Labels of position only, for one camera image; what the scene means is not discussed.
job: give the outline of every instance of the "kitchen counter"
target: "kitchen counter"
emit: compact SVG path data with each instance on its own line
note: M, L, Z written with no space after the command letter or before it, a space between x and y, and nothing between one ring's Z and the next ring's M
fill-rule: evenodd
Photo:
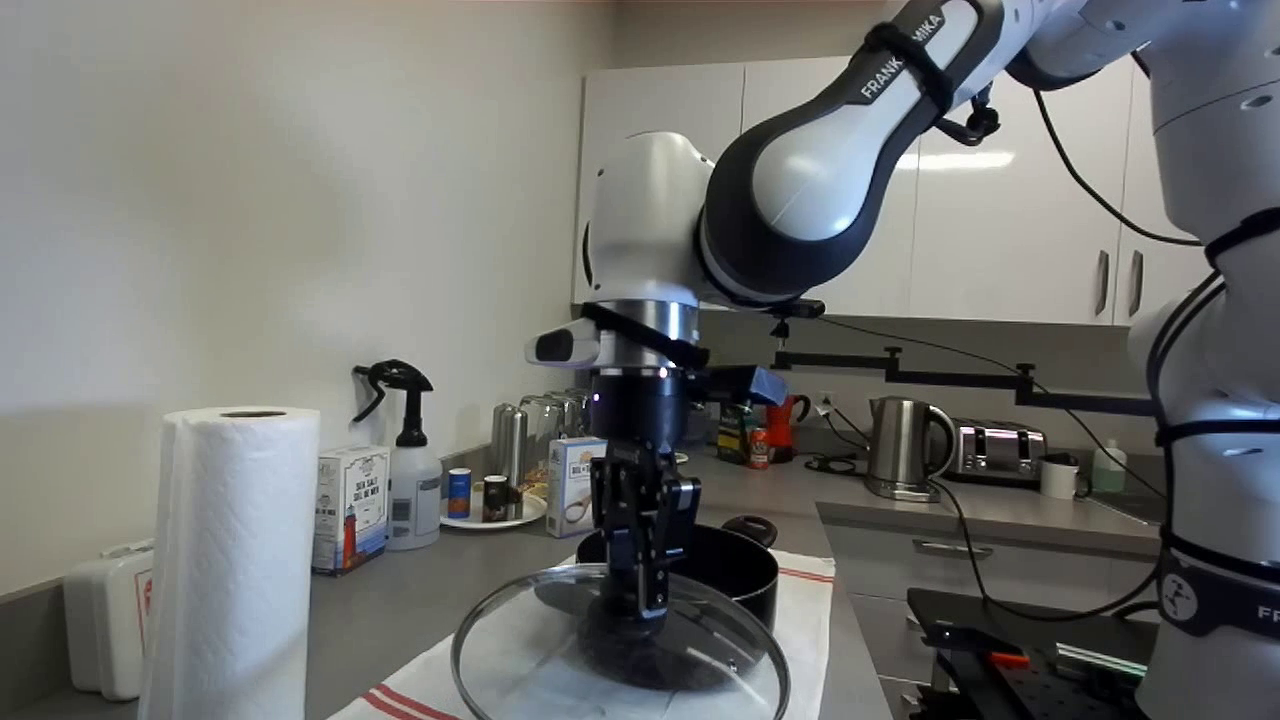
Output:
M705 525L727 516L769 516L782 548L831 555L823 525L952 532L957 514L945 505L892 505L861 481L816 477L801 464L739 468L712 457L690 464L705 481ZM957 483L974 532L983 540L1017 540L1105 555L1155 555L1155 527L1116 510L1078 499L1039 499L1035 491L963 489ZM432 548L388 554L354 576L316 576L314 589L314 655L307 716L327 716L368 685L393 677L418 652L446 640L459 615L495 585L571 555L577 540L547 540L536 527L459 535L446 532ZM53 697L22 716L137 716L134 703L101 703L93 697ZM849 579L831 597L831 659L823 716L888 720L875 663L854 615Z

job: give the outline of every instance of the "white wall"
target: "white wall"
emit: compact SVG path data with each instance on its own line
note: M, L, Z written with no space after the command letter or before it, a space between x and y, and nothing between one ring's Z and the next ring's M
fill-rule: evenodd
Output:
M645 0L622 5L622 63L721 63L721 60L784 60L784 57L849 57L861 38L900 0ZM1039 365L1052 387L1140 392L1127 365L1125 334L1096 329L1019 329L1019 325L871 325L888 334L949 342L996 359ZM769 325L743 316L708 316L705 342L718 359L772 359ZM814 353L879 353L888 342L854 334L795 329L795 349ZM976 368L981 365L910 353L912 368ZM1086 447L1087 435L1063 412L1017 407L996 392L904 387L867 371L794 371L795 392L831 397L844 412L867 415L871 397L925 397L957 415L1029 419L1052 432L1063 447ZM1152 454L1152 419L1086 415L1102 435L1116 435L1133 454Z
M161 415L350 441L430 368L440 454L566 375L580 72L610 0L0 0L0 597L151 527Z

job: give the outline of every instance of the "silver kettle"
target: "silver kettle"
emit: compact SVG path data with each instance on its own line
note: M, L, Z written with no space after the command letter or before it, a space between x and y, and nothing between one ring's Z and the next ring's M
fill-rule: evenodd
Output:
M945 427L945 457L932 454L927 427ZM867 489L892 499L932 499L949 468L957 464L957 426L937 406L912 397L871 401L871 477Z

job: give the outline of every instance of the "spray bottle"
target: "spray bottle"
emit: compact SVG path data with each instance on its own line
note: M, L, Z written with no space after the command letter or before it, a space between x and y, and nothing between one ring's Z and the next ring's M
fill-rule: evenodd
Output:
M440 477L446 477L423 435L423 392L432 392L432 382L405 359L382 359L371 368L355 368L355 375L368 382L371 406L354 426L377 412L377 406L383 401L383 387L405 392L405 427L393 447L388 548L423 548L440 535Z

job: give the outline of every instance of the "paper towel roll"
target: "paper towel roll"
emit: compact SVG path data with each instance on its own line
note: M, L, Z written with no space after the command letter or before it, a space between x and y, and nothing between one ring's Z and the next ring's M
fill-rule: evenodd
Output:
M320 415L166 419L144 720L300 720Z

